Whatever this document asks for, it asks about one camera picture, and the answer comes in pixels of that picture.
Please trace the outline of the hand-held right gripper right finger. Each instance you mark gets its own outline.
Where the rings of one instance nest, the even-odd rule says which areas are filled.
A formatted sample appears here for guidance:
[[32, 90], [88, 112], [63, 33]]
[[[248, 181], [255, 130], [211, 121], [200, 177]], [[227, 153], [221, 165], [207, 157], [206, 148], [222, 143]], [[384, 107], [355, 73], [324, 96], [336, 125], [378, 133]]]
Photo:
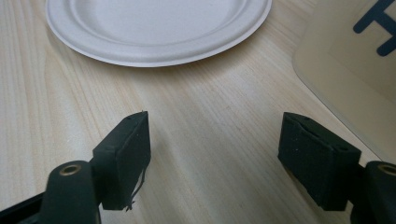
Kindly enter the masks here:
[[346, 208], [360, 157], [359, 149], [313, 119], [283, 114], [278, 158], [322, 209]]

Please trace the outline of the beige box with blue print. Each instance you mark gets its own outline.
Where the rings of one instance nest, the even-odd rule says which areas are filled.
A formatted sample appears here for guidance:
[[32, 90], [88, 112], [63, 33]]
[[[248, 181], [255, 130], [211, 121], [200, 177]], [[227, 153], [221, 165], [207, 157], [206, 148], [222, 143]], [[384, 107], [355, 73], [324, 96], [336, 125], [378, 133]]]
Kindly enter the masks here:
[[364, 145], [396, 164], [396, 0], [318, 0], [292, 63]]

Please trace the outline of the white paper plate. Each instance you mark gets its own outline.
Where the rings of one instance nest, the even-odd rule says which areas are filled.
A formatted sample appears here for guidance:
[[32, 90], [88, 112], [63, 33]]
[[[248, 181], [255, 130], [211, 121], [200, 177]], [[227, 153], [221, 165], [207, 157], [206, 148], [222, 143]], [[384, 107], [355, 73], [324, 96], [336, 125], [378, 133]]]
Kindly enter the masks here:
[[190, 63], [230, 49], [272, 0], [47, 0], [51, 31], [95, 60], [133, 67]]

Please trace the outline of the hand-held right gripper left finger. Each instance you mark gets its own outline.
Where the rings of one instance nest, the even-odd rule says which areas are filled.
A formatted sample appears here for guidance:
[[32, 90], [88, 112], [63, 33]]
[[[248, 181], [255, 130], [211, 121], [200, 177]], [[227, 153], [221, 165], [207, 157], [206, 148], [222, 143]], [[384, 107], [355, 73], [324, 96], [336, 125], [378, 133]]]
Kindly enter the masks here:
[[149, 113], [124, 118], [92, 153], [97, 201], [105, 210], [131, 210], [151, 159]]

